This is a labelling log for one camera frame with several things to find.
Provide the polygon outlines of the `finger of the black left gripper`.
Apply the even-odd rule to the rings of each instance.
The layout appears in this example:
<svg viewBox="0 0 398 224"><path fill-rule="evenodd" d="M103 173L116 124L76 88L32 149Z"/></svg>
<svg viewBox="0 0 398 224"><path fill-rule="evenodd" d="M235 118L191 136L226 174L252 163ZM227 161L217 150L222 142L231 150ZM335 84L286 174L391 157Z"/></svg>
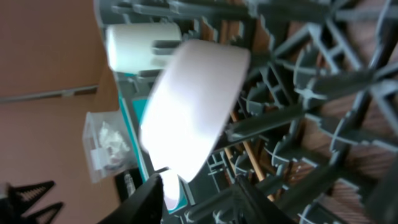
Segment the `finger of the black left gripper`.
<svg viewBox="0 0 398 224"><path fill-rule="evenodd" d="M49 205L26 217L28 224L51 224L64 206L63 202Z"/></svg>
<svg viewBox="0 0 398 224"><path fill-rule="evenodd" d="M11 198L19 202L36 202L54 186L55 182L50 180L38 184L11 187Z"/></svg>

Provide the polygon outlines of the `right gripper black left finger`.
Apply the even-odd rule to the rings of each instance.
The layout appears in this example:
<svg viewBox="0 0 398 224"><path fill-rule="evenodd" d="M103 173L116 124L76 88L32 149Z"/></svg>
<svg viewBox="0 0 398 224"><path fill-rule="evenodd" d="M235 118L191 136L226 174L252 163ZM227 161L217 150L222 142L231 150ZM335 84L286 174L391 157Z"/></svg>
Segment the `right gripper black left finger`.
<svg viewBox="0 0 398 224"><path fill-rule="evenodd" d="M98 224L160 224L164 204L163 186L161 176L153 174Z"/></svg>

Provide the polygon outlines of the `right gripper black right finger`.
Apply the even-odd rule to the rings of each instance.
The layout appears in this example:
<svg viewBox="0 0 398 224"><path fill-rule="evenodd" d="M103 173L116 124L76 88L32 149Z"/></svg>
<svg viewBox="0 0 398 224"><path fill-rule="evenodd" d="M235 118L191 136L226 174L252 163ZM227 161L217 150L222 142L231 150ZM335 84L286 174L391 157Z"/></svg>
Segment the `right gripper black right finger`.
<svg viewBox="0 0 398 224"><path fill-rule="evenodd" d="M231 187L234 221L238 224L295 224L242 175Z"/></svg>

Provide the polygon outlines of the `white plate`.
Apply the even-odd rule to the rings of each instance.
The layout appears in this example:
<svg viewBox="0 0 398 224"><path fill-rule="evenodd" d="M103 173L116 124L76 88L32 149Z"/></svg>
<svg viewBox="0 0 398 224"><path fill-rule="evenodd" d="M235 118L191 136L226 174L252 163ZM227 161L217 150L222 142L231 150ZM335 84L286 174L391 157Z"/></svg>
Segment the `white plate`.
<svg viewBox="0 0 398 224"><path fill-rule="evenodd" d="M180 182L178 175L172 170L160 173L163 182L164 201L167 210L177 208L180 200Z"/></svg>

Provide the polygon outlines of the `wooden chopstick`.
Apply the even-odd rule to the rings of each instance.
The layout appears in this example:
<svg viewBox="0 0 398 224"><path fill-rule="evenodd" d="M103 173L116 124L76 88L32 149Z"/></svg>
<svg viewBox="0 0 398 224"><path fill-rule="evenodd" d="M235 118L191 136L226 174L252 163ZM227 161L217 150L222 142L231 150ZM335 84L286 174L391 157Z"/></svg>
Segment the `wooden chopstick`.
<svg viewBox="0 0 398 224"><path fill-rule="evenodd" d="M232 150L230 148L226 147L226 148L224 148L224 152L228 158L228 162L231 166L231 169L233 170L233 172L235 172L235 166L234 166L234 163L232 162L232 158L233 158Z"/></svg>
<svg viewBox="0 0 398 224"><path fill-rule="evenodd" d="M237 112L232 111L230 113L230 115L231 115L231 119L232 119L232 121L234 123L238 122L238 114L237 114ZM266 175L264 175L264 173L263 173L258 161L256 160L256 157L255 157L255 154L253 152L251 143L249 141L243 141L243 146L244 146L244 148L245 148L245 150L246 150L246 152L248 154L249 160L250 160L250 162L251 162L251 164L252 164L252 166L254 168L254 171L255 171L255 173L257 175L257 178L259 179L259 181L263 181L266 178ZM272 194L268 195L267 198L271 202L273 202L275 200L275 198L274 198L274 196Z"/></svg>

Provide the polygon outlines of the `white napkin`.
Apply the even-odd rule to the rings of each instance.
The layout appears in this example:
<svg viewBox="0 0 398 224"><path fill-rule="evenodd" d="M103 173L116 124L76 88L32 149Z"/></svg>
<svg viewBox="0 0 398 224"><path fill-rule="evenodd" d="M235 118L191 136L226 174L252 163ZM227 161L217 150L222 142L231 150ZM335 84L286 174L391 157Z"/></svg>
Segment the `white napkin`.
<svg viewBox="0 0 398 224"><path fill-rule="evenodd" d="M122 134L104 121L99 131L99 144L106 151L110 166L123 164L131 150Z"/></svg>

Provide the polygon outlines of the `pink bowl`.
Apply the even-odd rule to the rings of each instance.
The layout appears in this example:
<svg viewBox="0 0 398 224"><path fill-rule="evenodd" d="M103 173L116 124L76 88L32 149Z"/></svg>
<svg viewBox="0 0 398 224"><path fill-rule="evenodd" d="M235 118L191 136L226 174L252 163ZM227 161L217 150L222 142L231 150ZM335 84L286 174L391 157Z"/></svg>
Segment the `pink bowl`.
<svg viewBox="0 0 398 224"><path fill-rule="evenodd" d="M156 79L139 140L154 165L191 182L221 135L249 68L248 49L204 40L181 44Z"/></svg>

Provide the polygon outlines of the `cream cup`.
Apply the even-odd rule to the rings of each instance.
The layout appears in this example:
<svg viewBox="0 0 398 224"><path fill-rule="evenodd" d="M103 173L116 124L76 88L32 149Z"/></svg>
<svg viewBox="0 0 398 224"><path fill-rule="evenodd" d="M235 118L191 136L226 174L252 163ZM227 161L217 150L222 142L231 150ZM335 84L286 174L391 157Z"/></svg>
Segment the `cream cup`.
<svg viewBox="0 0 398 224"><path fill-rule="evenodd" d="M176 23L115 24L106 29L108 66L114 72L137 74L143 70L165 67L169 55L156 55L156 40L181 40Z"/></svg>

